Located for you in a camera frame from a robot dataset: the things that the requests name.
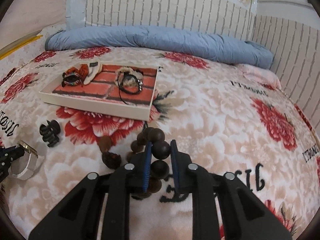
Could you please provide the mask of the silver bangle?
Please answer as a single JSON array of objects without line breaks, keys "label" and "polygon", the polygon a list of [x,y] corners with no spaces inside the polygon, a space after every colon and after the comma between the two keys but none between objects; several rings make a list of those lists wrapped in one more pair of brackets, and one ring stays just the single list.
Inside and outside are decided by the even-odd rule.
[{"label": "silver bangle", "polygon": [[27,180],[33,176],[36,170],[39,155],[37,150],[23,140],[19,140],[17,146],[24,150],[24,155],[12,162],[11,175],[15,179]]}]

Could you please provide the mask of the brown leaf pendant tassel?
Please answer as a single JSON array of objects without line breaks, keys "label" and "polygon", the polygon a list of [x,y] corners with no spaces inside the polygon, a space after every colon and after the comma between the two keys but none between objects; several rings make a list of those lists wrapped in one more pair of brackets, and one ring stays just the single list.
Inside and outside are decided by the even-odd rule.
[{"label": "brown leaf pendant tassel", "polygon": [[111,138],[106,135],[101,137],[98,146],[103,163],[112,170],[118,169],[121,166],[121,156],[110,151],[113,146]]}]

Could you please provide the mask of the floral plush blanket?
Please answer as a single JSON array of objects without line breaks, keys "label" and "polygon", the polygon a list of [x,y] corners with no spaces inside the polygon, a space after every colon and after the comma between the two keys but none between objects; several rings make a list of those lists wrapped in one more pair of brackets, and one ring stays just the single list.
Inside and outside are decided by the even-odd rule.
[{"label": "floral plush blanket", "polygon": [[[233,172],[289,230],[302,239],[319,209],[319,139],[300,109],[276,88],[248,80],[234,66],[170,52],[114,48],[47,52],[43,35],[1,61],[1,145],[24,140],[39,154],[27,180],[1,183],[1,208],[23,237],[89,172],[110,173],[98,141],[126,161],[145,126],[160,128],[166,140],[209,172]],[[92,56],[103,62],[158,66],[156,94],[148,122],[48,105],[39,91],[70,66]],[[60,141],[48,147],[41,124],[56,120]]]}]

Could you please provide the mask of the yellow strip at bedside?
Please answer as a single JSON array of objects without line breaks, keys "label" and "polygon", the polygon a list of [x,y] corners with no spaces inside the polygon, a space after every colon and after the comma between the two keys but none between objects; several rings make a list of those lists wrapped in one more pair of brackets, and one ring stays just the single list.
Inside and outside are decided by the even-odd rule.
[{"label": "yellow strip at bedside", "polygon": [[1,49],[1,57],[0,59],[4,59],[10,54],[14,53],[18,49],[22,48],[23,46],[26,46],[30,44],[31,42],[39,40],[43,35],[27,35],[15,42],[12,42],[11,44],[7,45],[3,49]]}]

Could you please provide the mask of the orange fabric scrunchie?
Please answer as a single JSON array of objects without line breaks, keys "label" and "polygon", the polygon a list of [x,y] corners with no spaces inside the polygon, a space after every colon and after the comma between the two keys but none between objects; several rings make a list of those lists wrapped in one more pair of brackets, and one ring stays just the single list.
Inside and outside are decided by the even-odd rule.
[{"label": "orange fabric scrunchie", "polygon": [[89,73],[89,67],[87,64],[79,64],[78,67],[71,67],[68,70],[65,71],[65,76],[71,75],[71,74],[77,74],[78,78],[81,82],[84,82],[85,78],[87,77]]}]

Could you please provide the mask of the white tray brick-pattern lining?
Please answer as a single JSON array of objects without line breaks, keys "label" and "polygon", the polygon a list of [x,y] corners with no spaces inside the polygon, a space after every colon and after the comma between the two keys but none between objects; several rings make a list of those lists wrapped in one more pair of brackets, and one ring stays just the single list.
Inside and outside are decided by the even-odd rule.
[{"label": "white tray brick-pattern lining", "polygon": [[65,76],[65,70],[39,92],[40,99],[52,105],[148,121],[159,68],[99,62],[102,71],[88,85],[83,85],[77,74]]}]

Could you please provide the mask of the white card with hair clip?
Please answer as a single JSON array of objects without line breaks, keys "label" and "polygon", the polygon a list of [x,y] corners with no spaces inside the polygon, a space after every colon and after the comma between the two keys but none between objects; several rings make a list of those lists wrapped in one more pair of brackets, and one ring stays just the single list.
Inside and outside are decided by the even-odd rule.
[{"label": "white card with hair clip", "polygon": [[87,65],[89,67],[89,73],[84,82],[82,82],[83,85],[88,85],[95,78],[95,76],[102,71],[102,64],[99,61],[90,62]]}]

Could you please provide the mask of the blue rolled duvet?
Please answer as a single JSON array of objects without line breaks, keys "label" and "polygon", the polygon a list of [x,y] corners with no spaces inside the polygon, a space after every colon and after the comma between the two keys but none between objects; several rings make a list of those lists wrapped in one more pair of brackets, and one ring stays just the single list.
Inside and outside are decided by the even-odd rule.
[{"label": "blue rolled duvet", "polygon": [[84,27],[60,31],[45,42],[46,50],[55,51],[93,47],[142,47],[226,64],[250,64],[263,69],[270,69],[273,63],[273,54],[255,42],[171,27]]}]

